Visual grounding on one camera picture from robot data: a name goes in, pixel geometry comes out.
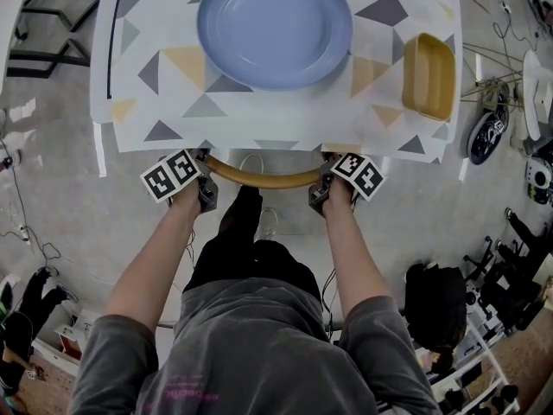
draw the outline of white sneaker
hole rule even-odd
[[[75,294],[73,294],[66,286],[64,286],[63,284],[61,283],[58,283],[58,285],[56,286],[57,289],[60,289],[61,291],[65,292],[66,296],[67,296],[67,299],[70,301],[70,302],[73,302],[73,303],[78,303],[79,302],[79,299],[77,298],[77,296]]]
[[[259,239],[272,240],[277,235],[278,215],[275,209],[267,207],[261,211],[259,216],[259,227],[257,228],[257,237]]]
[[[251,159],[253,156],[258,159],[257,164],[255,163],[255,158]],[[240,170],[245,170],[246,172],[251,172],[252,174],[263,174],[265,171],[263,158],[259,154],[248,154],[244,157],[244,160],[242,160]]]

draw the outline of hand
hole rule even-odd
[[[172,208],[178,208],[190,212],[195,218],[200,214],[200,185],[196,178],[188,184],[181,192],[175,195]]]
[[[332,212],[351,212],[353,189],[344,179],[334,176],[328,200],[322,205],[325,218]]]

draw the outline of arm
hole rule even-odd
[[[175,196],[173,206],[118,280],[106,315],[127,316],[156,332],[199,213],[198,182],[194,180]]]
[[[322,207],[344,318],[367,298],[390,295],[353,216],[351,199],[346,183],[335,177],[330,197]]]
[[[441,413],[416,359],[403,318],[366,248],[350,207],[351,193],[334,178],[323,205],[346,322],[340,346],[376,399],[412,415]]]
[[[80,361],[69,413],[134,413],[158,368],[156,325],[200,212],[198,182],[186,186],[111,293]]]

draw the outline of blue plate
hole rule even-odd
[[[198,36],[233,80],[284,91],[311,85],[340,64],[353,21],[346,0],[201,0]]]

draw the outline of table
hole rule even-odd
[[[290,92],[240,85],[203,54],[200,0],[120,0],[111,114],[120,151],[198,147],[330,150],[440,163],[461,94],[459,0],[347,0],[353,44],[326,79]],[[404,44],[428,32],[456,55],[448,122],[404,108]]]

